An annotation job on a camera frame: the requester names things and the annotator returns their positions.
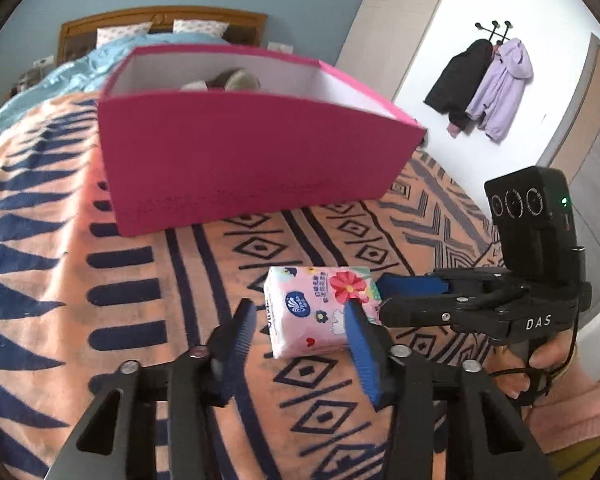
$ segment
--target hanging clothes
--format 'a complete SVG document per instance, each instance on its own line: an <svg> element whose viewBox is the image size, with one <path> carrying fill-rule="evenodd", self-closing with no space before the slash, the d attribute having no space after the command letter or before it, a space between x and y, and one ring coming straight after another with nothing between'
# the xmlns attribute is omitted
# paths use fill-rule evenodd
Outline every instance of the hanging clothes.
<svg viewBox="0 0 600 480"><path fill-rule="evenodd" d="M533 74L522 41L514 38L500 46L466 109L469 117L480 121L478 128L495 142L507 134Z"/></svg>
<svg viewBox="0 0 600 480"><path fill-rule="evenodd" d="M469 124L465 110L474 96L493 58L489 40L474 41L463 53L454 56L429 91L424 102L464 130Z"/></svg>

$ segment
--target wooden headboard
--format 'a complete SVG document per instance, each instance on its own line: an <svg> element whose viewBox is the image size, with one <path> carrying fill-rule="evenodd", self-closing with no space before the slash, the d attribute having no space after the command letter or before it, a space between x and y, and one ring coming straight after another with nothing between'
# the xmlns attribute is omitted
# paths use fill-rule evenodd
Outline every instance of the wooden headboard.
<svg viewBox="0 0 600 480"><path fill-rule="evenodd" d="M150 33L171 32L173 20L216 20L229 23L223 38L229 43L260 46L266 14L219 7L157 6L114 10L67 22L60 29L56 65L78 59L96 47L97 30L152 22Z"/></svg>

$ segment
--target pink sleeve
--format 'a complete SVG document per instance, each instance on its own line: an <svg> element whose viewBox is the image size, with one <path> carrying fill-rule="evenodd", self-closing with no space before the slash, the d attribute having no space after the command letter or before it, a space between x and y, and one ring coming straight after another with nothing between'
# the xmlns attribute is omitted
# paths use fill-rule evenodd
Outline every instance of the pink sleeve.
<svg viewBox="0 0 600 480"><path fill-rule="evenodd" d="M545 453L600 436L600 381L592 380L576 357L526 423Z"/></svg>

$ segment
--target pillow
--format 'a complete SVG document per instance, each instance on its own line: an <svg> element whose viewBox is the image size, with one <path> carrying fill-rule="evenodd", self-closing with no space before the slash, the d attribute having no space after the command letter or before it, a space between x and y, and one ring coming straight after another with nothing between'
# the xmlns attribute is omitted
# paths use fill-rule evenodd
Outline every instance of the pillow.
<svg viewBox="0 0 600 480"><path fill-rule="evenodd" d="M222 38L228 28L228 23L213 20L173 20L175 34L179 32L202 32L214 38Z"/></svg>
<svg viewBox="0 0 600 480"><path fill-rule="evenodd" d="M131 38L140 34L147 34L153 25L152 22L137 23L136 25L123 25L123 27L105 27L98 29L96 48L100 48L109 41L120 38Z"/></svg>

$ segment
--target black jacket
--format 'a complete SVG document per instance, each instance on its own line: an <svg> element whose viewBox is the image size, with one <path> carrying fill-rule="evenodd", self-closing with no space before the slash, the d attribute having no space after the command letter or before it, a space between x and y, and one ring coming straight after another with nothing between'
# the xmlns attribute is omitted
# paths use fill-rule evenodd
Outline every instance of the black jacket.
<svg viewBox="0 0 600 480"><path fill-rule="evenodd" d="M484 73L493 57L493 45L489 40L474 41L462 54L449 61L436 81L425 104L441 114L449 114L449 121L461 130L469 123L464 112L474 98Z"/></svg>

